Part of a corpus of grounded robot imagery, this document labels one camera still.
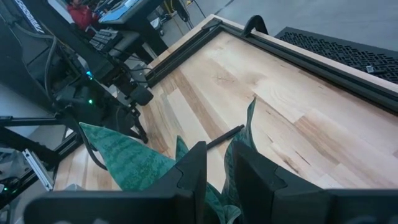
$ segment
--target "butcher block tabletop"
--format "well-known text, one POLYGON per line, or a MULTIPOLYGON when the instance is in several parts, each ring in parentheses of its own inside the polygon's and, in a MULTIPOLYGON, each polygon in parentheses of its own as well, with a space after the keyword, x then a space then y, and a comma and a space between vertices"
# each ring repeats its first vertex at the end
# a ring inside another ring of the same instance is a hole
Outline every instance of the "butcher block tabletop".
MULTIPOLYGON (((214 17, 206 18, 151 66, 214 17)), ((254 33, 398 92, 396 84, 254 33)), ((171 158, 175 156, 177 135, 192 147, 246 123, 246 109, 256 97, 252 134, 262 155, 323 188, 398 188, 397 116, 228 33, 217 35, 157 84, 152 93, 154 99, 139 108, 140 120, 148 133, 148 146, 171 158)), ((218 190, 225 180, 223 158, 228 144, 208 152, 208 182, 218 190)), ((71 184, 87 190, 119 190, 84 146, 58 168, 55 189, 63 190, 71 184)))

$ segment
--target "person in red shirt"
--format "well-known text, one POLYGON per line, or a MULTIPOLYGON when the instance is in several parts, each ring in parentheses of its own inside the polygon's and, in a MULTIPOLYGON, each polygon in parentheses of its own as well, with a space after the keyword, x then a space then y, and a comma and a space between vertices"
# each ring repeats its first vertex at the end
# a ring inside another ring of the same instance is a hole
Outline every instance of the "person in red shirt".
POLYGON ((81 0, 67 0, 68 12, 75 24, 83 31, 87 27, 96 23, 99 17, 93 14, 88 6, 81 3, 81 0))

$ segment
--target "white label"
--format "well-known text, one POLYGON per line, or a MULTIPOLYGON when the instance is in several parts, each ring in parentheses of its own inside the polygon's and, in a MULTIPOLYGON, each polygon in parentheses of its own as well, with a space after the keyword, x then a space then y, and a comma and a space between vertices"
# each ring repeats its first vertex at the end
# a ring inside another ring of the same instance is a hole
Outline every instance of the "white label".
POLYGON ((42 34, 45 34, 43 31, 42 27, 39 25, 39 23, 35 20, 35 18, 32 16, 28 8, 26 8, 25 4, 21 0, 15 0, 15 2, 18 4, 19 8, 24 12, 26 18, 29 20, 29 22, 32 24, 33 28, 37 32, 41 32, 42 34))
POLYGON ((367 71, 368 73, 373 73, 373 72, 374 72, 373 66, 372 66, 372 65, 366 66, 366 71, 367 71))

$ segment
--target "black aluminum extrusion frame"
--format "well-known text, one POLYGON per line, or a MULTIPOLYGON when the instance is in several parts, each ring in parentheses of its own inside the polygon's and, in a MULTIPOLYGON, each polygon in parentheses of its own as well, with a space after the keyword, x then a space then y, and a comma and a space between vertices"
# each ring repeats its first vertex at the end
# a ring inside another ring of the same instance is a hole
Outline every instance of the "black aluminum extrusion frame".
POLYGON ((276 57, 302 67, 312 75, 343 88, 390 113, 398 114, 398 93, 288 49, 273 41, 253 35, 249 32, 253 29, 267 34, 264 21, 259 16, 253 16, 246 24, 244 30, 229 25, 220 19, 213 18, 201 28, 201 31, 187 40, 148 73, 149 87, 153 87, 160 82, 219 33, 226 32, 276 57))
MULTIPOLYGON (((55 117, 49 118, 13 118, 12 116, 0 117, 0 142, 20 152, 25 149, 33 151, 37 157, 43 162, 47 170, 53 169, 55 166, 71 154, 75 149, 83 144, 83 139, 76 132, 67 136, 62 143, 54 150, 51 150, 37 142, 34 142, 20 134, 15 133, 5 127, 9 126, 38 126, 38 125, 61 125, 61 122, 55 117)), ((0 200, 0 208, 5 207, 12 200, 18 197, 24 190, 30 187, 38 180, 35 172, 31 169, 25 173, 18 183, 17 189, 6 198, 0 200)))

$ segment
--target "black metal stand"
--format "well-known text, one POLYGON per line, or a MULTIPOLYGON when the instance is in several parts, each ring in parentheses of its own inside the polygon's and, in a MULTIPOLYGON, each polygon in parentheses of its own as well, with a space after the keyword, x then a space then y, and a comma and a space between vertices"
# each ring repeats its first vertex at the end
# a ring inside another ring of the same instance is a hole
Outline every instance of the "black metal stand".
MULTIPOLYGON (((36 156, 43 162, 47 170, 53 169, 62 159, 72 153, 77 147, 83 143, 81 136, 72 133, 66 137, 62 143, 54 150, 51 150, 38 142, 32 141, 20 134, 7 129, 6 127, 14 126, 40 126, 40 125, 60 125, 61 122, 54 117, 48 118, 14 118, 12 116, 0 117, 0 143, 23 152, 26 149, 34 152, 36 156)), ((3 208, 14 200, 20 193, 31 186, 38 177, 33 170, 24 174, 18 183, 18 187, 12 191, 6 198, 0 200, 0 208, 3 208)))
MULTIPOLYGON (((37 142, 8 130, 4 126, 0 126, 0 142, 21 152, 25 149, 30 149, 39 157, 41 161, 43 161, 44 167, 47 170, 50 170, 57 166, 59 162, 66 158, 75 149, 77 149, 77 147, 81 146, 83 140, 77 133, 72 133, 56 149, 51 150, 37 142)), ((0 200, 0 208, 3 208, 9 204, 20 193, 30 187, 37 180, 38 177, 33 170, 30 170, 28 173, 24 174, 19 180, 18 187, 13 190, 12 193, 6 198, 0 200)))

